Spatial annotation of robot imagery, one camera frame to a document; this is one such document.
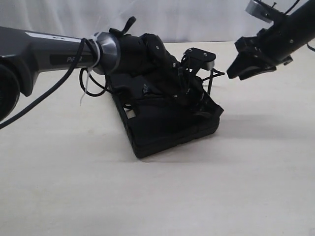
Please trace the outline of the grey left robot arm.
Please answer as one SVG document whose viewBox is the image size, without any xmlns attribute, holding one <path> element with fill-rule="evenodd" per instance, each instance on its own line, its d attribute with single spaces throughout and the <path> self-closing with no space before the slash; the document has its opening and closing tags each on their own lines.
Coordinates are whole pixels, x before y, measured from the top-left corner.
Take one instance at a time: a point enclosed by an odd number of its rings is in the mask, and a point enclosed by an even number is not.
<svg viewBox="0 0 315 236">
<path fill-rule="evenodd" d="M 141 76 L 157 88 L 157 92 L 145 90 L 141 98 L 125 98 L 123 106 L 127 109 L 155 105 L 166 99 L 193 114 L 206 116 L 210 113 L 209 96 L 201 79 L 193 75 L 193 62 L 189 56 L 176 60 L 152 33 L 133 36 L 125 30 L 110 29 L 79 39 L 1 27 L 0 117 L 7 118 L 20 95 L 31 95 L 40 73 L 66 71 L 25 112 L 57 90 L 75 69 L 105 76 L 103 91 L 111 94 L 120 92 L 111 81 L 120 74 L 131 78 Z"/>
</svg>

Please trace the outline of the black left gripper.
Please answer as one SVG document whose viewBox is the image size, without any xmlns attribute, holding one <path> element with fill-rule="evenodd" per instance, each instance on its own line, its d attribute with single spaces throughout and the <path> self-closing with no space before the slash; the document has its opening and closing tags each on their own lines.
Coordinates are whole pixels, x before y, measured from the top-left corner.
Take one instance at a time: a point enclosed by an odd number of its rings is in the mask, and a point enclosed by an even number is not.
<svg viewBox="0 0 315 236">
<path fill-rule="evenodd" d="M 109 32 L 114 36 L 119 52 L 115 68 L 108 73 L 109 78 L 141 76 L 180 106 L 197 106 L 204 99 L 200 80 L 167 51 L 158 35 L 134 36 L 113 28 Z"/>
</svg>

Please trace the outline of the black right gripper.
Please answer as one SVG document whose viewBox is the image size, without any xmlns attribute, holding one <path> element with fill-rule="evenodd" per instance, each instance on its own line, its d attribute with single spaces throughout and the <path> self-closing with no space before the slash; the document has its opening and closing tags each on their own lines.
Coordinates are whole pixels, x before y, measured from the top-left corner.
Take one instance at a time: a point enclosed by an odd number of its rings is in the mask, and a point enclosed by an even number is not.
<svg viewBox="0 0 315 236">
<path fill-rule="evenodd" d="M 279 30 L 271 28 L 261 29 L 255 36 L 242 36 L 235 42 L 238 54 L 227 69 L 227 75 L 230 79 L 238 77 L 242 81 L 274 72 L 278 65 L 293 61 L 290 46 L 289 39 L 284 39 Z"/>
</svg>

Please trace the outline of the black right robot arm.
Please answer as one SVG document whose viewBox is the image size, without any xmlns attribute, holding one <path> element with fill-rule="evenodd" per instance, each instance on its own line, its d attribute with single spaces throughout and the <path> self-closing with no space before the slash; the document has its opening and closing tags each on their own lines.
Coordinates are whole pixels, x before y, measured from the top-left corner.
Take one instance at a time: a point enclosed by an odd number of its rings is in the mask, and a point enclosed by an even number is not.
<svg viewBox="0 0 315 236">
<path fill-rule="evenodd" d="M 293 61 L 291 55 L 315 37 L 315 2 L 309 0 L 292 14 L 283 13 L 261 0 L 251 0 L 246 8 L 250 15 L 272 23 L 256 36 L 240 37 L 235 42 L 237 57 L 227 69 L 230 79 L 245 80 L 274 72 L 281 64 Z"/>
</svg>

